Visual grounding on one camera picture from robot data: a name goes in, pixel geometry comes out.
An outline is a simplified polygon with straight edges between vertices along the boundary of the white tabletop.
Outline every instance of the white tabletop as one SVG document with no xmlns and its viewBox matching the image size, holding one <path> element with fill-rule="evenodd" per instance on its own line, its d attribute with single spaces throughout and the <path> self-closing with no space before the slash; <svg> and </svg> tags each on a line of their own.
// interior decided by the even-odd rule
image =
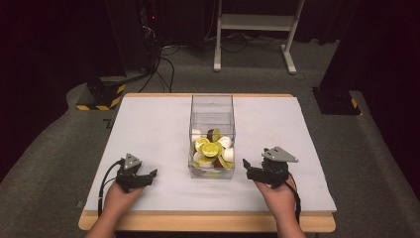
<svg viewBox="0 0 420 238">
<path fill-rule="evenodd" d="M 139 175 L 158 170 L 153 184 L 145 189 L 132 210 L 267 211 L 260 192 L 247 179 L 242 158 L 253 167 L 261 167 L 263 148 L 275 146 L 299 160 L 288 164 L 297 183 L 302 211 L 337 210 L 297 98 L 234 95 L 236 168 L 232 179 L 190 177 L 190 109 L 189 96 L 126 95 L 84 210 L 97 210 L 99 187 L 106 171 L 129 153 L 143 161 Z M 117 170 L 111 171 L 108 179 Z"/>
</svg>

